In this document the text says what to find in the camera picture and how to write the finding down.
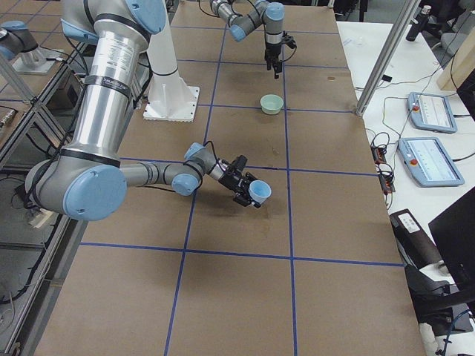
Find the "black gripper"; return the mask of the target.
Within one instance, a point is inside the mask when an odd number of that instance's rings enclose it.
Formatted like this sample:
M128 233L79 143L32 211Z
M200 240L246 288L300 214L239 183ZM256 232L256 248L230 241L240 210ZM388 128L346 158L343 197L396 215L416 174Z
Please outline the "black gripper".
M251 205L260 208L261 204L254 200L249 193L249 184L256 180L256 177L249 172L243 173L246 163L247 158L244 155L237 156L232 162L227 162L224 159L219 161L223 175L218 182L235 193L233 201L237 204L243 207Z
M266 43L264 59L266 61L266 69L273 71L274 79L279 79L281 74L281 51L282 44Z

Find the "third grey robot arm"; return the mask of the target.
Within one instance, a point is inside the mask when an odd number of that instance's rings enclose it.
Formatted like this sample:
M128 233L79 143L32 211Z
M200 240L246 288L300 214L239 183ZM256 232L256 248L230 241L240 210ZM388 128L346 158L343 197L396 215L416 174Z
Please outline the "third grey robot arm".
M55 55L40 47L28 26L19 20L1 23L1 54L13 63L20 74L46 75L53 67Z

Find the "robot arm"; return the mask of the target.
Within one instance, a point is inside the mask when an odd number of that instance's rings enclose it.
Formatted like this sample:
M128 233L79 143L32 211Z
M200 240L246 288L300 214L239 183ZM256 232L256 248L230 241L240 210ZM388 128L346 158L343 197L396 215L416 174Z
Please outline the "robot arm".
M235 202L261 206L258 180L243 172L243 156L225 162L194 143L182 163L120 163L118 150L135 106L132 85L139 58L169 26L164 1L67 1L61 22L69 39L94 45L96 51L73 139L27 175L25 190L32 203L76 220L96 221L121 206L130 186L169 185L188 196L209 175L233 192Z
M284 45L284 5L279 2L251 2L252 9L247 14L234 11L232 1L210 1L210 10L214 15L225 21L236 42L243 41L250 33L260 26L264 28L266 69L274 71L278 79L282 72L281 59Z

